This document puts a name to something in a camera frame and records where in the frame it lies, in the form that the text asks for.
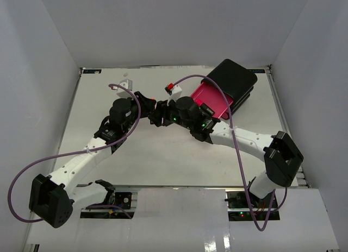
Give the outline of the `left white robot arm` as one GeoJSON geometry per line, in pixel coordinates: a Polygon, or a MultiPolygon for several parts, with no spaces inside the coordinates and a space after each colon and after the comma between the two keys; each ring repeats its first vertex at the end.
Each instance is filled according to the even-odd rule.
{"type": "Polygon", "coordinates": [[[154,111],[154,99],[144,97],[139,91],[134,95],[113,102],[81,154],[48,176],[39,174],[33,179],[29,209],[52,227],[61,227],[72,215],[78,201],[73,191],[80,181],[124,143],[125,135],[139,119],[154,111]]]}

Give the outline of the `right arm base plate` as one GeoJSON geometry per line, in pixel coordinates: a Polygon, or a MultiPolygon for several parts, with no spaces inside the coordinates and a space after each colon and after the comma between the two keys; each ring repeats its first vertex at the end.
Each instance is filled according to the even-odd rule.
{"type": "MultiPolygon", "coordinates": [[[[250,202],[253,209],[268,208],[270,204],[272,193],[266,195],[263,199],[256,197],[250,193],[250,202]]],[[[230,209],[244,209],[248,208],[246,194],[244,191],[229,191],[226,193],[225,201],[228,203],[230,209]]]]}

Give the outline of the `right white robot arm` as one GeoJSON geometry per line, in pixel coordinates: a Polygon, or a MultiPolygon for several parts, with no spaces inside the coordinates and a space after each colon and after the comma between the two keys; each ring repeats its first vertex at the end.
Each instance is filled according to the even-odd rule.
{"type": "Polygon", "coordinates": [[[250,183],[245,194],[250,207],[260,207],[274,189],[292,185],[304,157],[288,133],[268,135],[233,128],[213,114],[206,104],[181,97],[159,101],[148,117],[158,127],[174,123],[188,129],[198,141],[231,147],[264,162],[265,170],[250,183]]]}

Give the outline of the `black pink drawer organizer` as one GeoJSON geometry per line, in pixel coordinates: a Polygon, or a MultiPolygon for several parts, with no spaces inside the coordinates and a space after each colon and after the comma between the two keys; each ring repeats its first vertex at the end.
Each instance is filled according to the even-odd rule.
{"type": "Polygon", "coordinates": [[[234,113],[250,96],[257,76],[236,62],[225,59],[207,77],[217,83],[215,87],[209,80],[202,79],[191,98],[199,106],[205,104],[214,111],[214,118],[229,119],[227,105],[220,91],[225,94],[231,112],[234,113]]]}

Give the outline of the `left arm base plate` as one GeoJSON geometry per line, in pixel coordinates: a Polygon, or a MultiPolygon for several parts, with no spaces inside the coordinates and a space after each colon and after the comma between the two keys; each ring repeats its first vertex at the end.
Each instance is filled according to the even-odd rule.
{"type": "Polygon", "coordinates": [[[82,198],[78,202],[81,208],[87,209],[123,209],[128,210],[132,205],[131,192],[112,192],[112,193],[95,193],[82,198]]]}

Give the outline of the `pink cap black highlighter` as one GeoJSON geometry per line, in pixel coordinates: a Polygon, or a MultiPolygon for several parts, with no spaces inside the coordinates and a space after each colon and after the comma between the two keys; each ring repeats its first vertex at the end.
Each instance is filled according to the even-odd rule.
{"type": "Polygon", "coordinates": [[[196,100],[197,105],[199,106],[200,109],[202,109],[205,113],[207,113],[210,116],[214,116],[215,112],[207,106],[203,101],[200,99],[196,100]]]}

